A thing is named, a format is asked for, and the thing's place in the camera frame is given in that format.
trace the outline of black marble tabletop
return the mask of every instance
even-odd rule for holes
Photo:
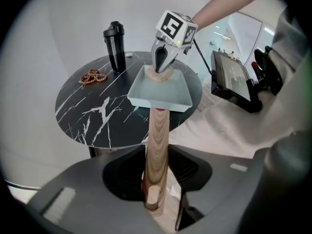
[[[112,70],[109,57],[96,59],[77,70],[61,88],[55,104],[60,128],[75,141],[98,148],[119,148],[140,144],[148,135],[148,108],[134,107],[127,99],[141,67],[152,64],[150,52],[133,52],[126,58],[126,70]],[[193,106],[184,113],[170,112],[170,130],[190,117],[198,107],[202,86],[195,72],[176,60],[173,67],[183,72]],[[104,82],[87,85],[80,77],[91,69],[107,74]]]

